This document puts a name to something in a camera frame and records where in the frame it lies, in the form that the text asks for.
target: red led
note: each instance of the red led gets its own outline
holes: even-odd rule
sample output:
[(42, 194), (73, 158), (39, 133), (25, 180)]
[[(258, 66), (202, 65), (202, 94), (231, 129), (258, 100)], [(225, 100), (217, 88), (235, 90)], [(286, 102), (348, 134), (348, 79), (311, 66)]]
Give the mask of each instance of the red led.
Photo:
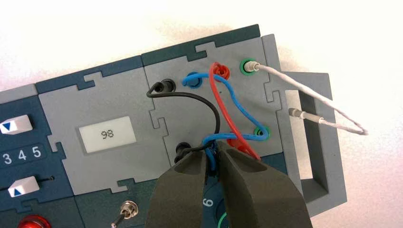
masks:
[(52, 228), (50, 223), (39, 215), (28, 215), (21, 220), (18, 228)]

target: white table surface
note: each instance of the white table surface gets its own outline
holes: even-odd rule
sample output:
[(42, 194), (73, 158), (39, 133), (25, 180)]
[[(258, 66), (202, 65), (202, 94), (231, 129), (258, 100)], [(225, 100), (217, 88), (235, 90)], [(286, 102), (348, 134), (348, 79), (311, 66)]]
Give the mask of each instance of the white table surface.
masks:
[(370, 130), (338, 131), (348, 202), (313, 217), (314, 227), (403, 226), (397, 1), (113, 2), (1, 3), (0, 91), (259, 24), (275, 34), (284, 71), (328, 72), (333, 99)]

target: blue triangle marking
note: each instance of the blue triangle marking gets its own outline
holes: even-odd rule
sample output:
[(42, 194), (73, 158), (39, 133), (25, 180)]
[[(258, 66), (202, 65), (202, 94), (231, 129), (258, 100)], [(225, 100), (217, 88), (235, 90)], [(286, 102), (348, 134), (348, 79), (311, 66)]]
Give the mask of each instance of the blue triangle marking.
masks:
[(14, 189), (14, 196), (19, 196), (21, 195), (21, 192), (19, 192), (17, 189)]
[(7, 129), (10, 130), (10, 123), (3, 123), (3, 126)]

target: green ring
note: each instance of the green ring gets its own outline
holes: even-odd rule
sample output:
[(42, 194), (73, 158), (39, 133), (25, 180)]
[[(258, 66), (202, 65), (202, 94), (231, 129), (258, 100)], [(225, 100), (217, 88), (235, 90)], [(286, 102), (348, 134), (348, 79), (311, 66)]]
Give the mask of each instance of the green ring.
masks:
[(251, 75), (253, 75), (253, 74), (255, 73), (255, 71), (248, 72), (248, 71), (245, 70), (245, 68), (243, 68), (243, 66), (245, 65), (245, 63), (246, 63), (246, 62), (249, 62), (249, 61), (255, 61), (255, 59), (254, 59), (254, 58), (246, 58), (246, 59), (243, 59), (243, 60), (241, 61), (241, 63), (240, 63), (240, 71), (241, 71), (241, 73), (242, 73), (243, 75), (246, 75), (246, 76), (251, 76)]
[[(271, 134), (270, 134), (270, 128), (267, 127), (267, 126), (265, 126), (265, 128), (266, 128), (266, 130), (267, 130), (267, 133), (269, 133), (268, 136), (267, 136), (267, 138), (266, 138), (266, 140), (267, 140), (267, 139), (270, 138), (270, 135), (271, 135)], [(253, 133), (254, 133), (255, 135), (259, 135), (259, 131), (260, 131), (260, 128), (257, 127), (257, 128), (255, 128), (255, 130), (253, 131)]]
[(223, 215), (221, 215), (220, 220), (218, 221), (217, 228), (221, 228), (221, 223), (224, 221), (224, 218), (227, 216), (227, 213), (225, 212)]

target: number 345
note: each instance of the number 345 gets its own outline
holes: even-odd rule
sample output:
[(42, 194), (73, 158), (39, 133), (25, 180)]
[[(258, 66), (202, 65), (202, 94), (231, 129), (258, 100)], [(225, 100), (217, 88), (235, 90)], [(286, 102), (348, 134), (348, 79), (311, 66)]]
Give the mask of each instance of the number 345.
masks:
[[(37, 146), (34, 146), (34, 147), (32, 147), (32, 154), (34, 155), (34, 157), (36, 157), (36, 158), (39, 158), (42, 154), (41, 154), (41, 152), (40, 152), (40, 150), (38, 150), (38, 148), (39, 147), (37, 147)], [(8, 154), (8, 153), (5, 153), (5, 154), (3, 154), (3, 158), (4, 158), (4, 163), (6, 163), (7, 165), (10, 165), (13, 161), (12, 161), (12, 159), (10, 158), (10, 155)], [(20, 160), (27, 160), (27, 157), (26, 157), (26, 155), (24, 154), (24, 151), (23, 150), (20, 150), (19, 151), (19, 154), (18, 154), (18, 159), (20, 159)]]

